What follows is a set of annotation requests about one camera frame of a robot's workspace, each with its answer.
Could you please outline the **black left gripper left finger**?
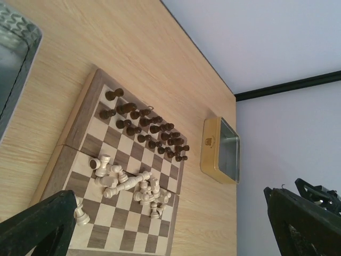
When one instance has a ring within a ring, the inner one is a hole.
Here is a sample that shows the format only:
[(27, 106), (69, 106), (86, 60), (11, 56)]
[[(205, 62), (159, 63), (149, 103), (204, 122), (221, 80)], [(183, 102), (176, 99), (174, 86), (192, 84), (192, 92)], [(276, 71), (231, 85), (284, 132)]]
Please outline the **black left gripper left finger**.
[(1, 255), (66, 255), (77, 207), (72, 190), (62, 190), (1, 222)]

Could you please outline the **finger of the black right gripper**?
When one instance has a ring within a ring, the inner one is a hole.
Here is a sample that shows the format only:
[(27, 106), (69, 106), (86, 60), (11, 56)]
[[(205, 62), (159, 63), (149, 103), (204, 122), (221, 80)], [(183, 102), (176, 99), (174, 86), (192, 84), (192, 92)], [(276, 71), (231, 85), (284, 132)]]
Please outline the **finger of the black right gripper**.
[(322, 185), (313, 186), (298, 178), (295, 185), (300, 196), (332, 213), (340, 213), (340, 196), (336, 190), (329, 190)]

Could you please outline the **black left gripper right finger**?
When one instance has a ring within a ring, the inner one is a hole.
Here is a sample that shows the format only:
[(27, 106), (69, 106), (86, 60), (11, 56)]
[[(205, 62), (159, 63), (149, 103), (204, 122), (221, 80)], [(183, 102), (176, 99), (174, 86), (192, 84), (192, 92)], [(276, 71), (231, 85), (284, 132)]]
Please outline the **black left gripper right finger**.
[(264, 189), (281, 255), (340, 255), (340, 215), (279, 188)]

